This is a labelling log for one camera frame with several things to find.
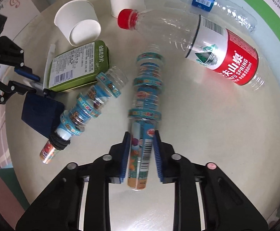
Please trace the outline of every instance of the round table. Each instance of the round table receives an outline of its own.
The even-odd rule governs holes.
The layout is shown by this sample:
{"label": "round table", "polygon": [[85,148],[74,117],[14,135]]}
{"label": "round table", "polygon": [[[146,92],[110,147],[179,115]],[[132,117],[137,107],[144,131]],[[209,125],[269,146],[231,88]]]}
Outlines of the round table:
{"label": "round table", "polygon": [[[51,43],[56,44],[56,54],[72,49],[53,24],[56,12],[68,1],[60,0],[47,8],[15,39],[24,49],[25,64],[41,77]],[[25,96],[14,95],[9,99],[6,106],[8,145],[17,178],[29,202],[69,162],[79,165],[93,162],[107,154],[113,144],[120,143],[128,129],[135,59],[144,50],[145,42],[136,31],[117,26],[110,13],[110,0],[89,1],[101,24],[99,39],[110,50],[110,63],[124,71],[129,82],[122,95],[112,98],[101,116],[90,121],[85,133],[73,137],[71,144],[47,165],[39,158],[47,139],[21,120]],[[150,8],[163,6],[165,1],[145,2]],[[250,37],[240,36],[257,47]],[[280,89],[273,74],[269,70],[263,88],[246,91],[177,53],[166,53],[165,59],[163,119],[159,125],[162,141],[172,144],[177,153],[191,162],[215,162],[268,218],[280,203]],[[13,79],[22,80],[17,74]],[[61,93],[56,99],[68,109],[75,103],[79,91],[86,89]],[[114,231],[172,230],[173,210],[174,185],[159,182],[153,155],[145,190],[132,191],[125,182],[110,185]]]}

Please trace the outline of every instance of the bottle cap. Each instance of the bottle cap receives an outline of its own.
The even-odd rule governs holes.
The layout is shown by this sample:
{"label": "bottle cap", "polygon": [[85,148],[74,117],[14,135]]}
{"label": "bottle cap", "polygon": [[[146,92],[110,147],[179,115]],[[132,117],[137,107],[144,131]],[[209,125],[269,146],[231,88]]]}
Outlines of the bottle cap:
{"label": "bottle cap", "polygon": [[117,17],[117,24],[123,29],[133,29],[137,21],[137,11],[125,8]]}

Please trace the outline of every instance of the treble clef drawing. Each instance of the treble clef drawing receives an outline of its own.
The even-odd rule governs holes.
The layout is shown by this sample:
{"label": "treble clef drawing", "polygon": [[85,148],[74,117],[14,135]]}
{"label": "treble clef drawing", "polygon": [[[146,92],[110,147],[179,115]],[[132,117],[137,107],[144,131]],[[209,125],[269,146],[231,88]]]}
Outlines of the treble clef drawing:
{"label": "treble clef drawing", "polygon": [[20,5],[20,1],[19,0],[9,0],[9,5],[14,6],[15,8],[18,8]]}

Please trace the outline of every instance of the water bottle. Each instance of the water bottle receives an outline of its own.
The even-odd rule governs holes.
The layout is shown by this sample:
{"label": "water bottle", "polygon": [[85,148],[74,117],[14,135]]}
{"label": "water bottle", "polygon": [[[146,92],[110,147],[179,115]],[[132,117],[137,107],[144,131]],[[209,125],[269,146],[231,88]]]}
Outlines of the water bottle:
{"label": "water bottle", "polygon": [[228,21],[234,27],[245,27],[249,32],[255,30],[257,20],[242,7],[229,0],[181,0],[204,11],[213,13]]}
{"label": "water bottle", "polygon": [[117,22],[123,29],[138,31],[160,49],[178,49],[185,58],[245,88],[257,90],[264,84],[265,58],[239,36],[201,15],[179,9],[124,9]]}
{"label": "water bottle", "polygon": [[88,121],[101,114],[101,109],[110,97],[119,97],[121,89],[128,82],[127,77],[115,66],[108,69],[105,74],[100,72],[96,80],[97,83],[90,86],[86,93],[78,94],[74,107],[61,114],[61,123],[55,133],[50,135],[39,154],[43,163],[49,163],[60,150],[63,150],[72,136],[81,135]]}
{"label": "water bottle", "polygon": [[131,149],[127,184],[134,190],[144,189],[147,183],[153,137],[161,120],[159,96],[163,82],[163,57],[155,52],[138,56],[138,76],[133,85],[136,94],[129,110]]}

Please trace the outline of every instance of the table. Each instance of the table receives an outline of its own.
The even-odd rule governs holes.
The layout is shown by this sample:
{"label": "table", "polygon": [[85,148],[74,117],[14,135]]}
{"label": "table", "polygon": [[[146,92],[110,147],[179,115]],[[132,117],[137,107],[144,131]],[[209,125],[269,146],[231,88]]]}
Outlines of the table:
{"label": "table", "polygon": [[[15,39],[24,49],[25,64],[41,77],[51,43],[56,44],[56,54],[72,48],[53,24],[56,11],[68,1],[60,0],[47,8]],[[8,144],[17,178],[29,202],[67,163],[93,162],[106,154],[111,145],[121,142],[127,130],[127,112],[134,93],[132,80],[136,76],[134,63],[145,42],[137,32],[117,26],[110,14],[110,0],[89,1],[101,24],[99,39],[110,49],[111,65],[123,70],[129,82],[122,95],[111,99],[102,115],[90,121],[86,132],[74,137],[68,148],[48,165],[39,159],[47,139],[21,121],[25,97],[14,95],[9,99]],[[145,2],[148,8],[164,4],[164,0]],[[250,37],[241,37],[257,47]],[[159,128],[162,141],[171,143],[177,153],[194,163],[218,164],[268,218],[280,203],[280,89],[272,72],[268,71],[263,88],[250,92],[176,53],[167,53],[165,58],[163,120]],[[21,81],[17,74],[14,79]],[[79,91],[59,94],[56,99],[68,109]],[[145,190],[132,191],[125,183],[110,185],[112,230],[172,230],[173,209],[174,185],[159,183],[153,156]]]}

